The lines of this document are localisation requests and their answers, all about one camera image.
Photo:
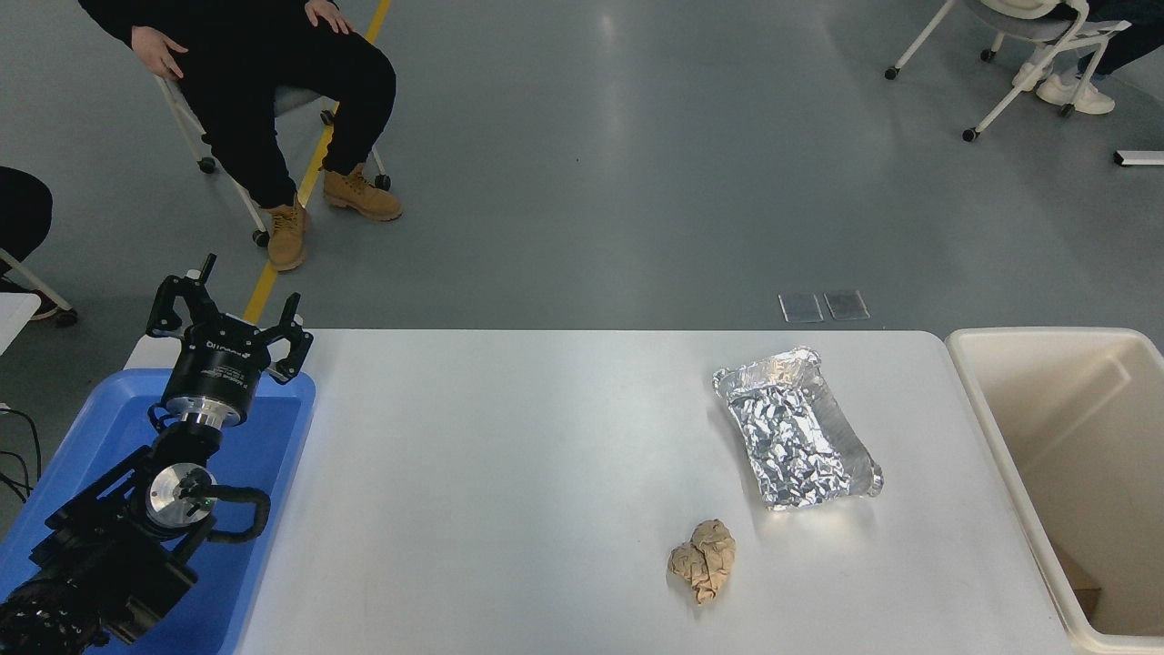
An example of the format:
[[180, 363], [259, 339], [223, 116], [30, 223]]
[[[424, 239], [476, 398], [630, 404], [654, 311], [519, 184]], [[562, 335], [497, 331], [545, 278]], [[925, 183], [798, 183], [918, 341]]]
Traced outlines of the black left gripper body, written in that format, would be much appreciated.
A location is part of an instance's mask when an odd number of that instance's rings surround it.
[[182, 351], [164, 389], [166, 413], [178, 415], [217, 403], [226, 417], [250, 413], [261, 373], [270, 364], [258, 328], [236, 316], [193, 323], [182, 335]]

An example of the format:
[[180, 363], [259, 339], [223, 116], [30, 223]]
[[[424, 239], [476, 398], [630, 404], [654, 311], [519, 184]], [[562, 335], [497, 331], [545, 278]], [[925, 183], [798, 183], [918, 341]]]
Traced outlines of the person's right hand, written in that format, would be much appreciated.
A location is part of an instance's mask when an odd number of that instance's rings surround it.
[[166, 34], [154, 29], [152, 26], [132, 26], [130, 49], [150, 74], [164, 80], [180, 80], [186, 77], [177, 62], [177, 55], [189, 54], [190, 50]]

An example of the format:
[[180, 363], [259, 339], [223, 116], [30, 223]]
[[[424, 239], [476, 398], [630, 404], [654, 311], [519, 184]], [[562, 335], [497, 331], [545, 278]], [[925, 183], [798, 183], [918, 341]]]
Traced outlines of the person's left hand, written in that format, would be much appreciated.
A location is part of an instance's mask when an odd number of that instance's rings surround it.
[[327, 26], [334, 34], [350, 35], [355, 28], [350, 24], [338, 3], [324, 0], [308, 0], [304, 3], [305, 16], [311, 26]]

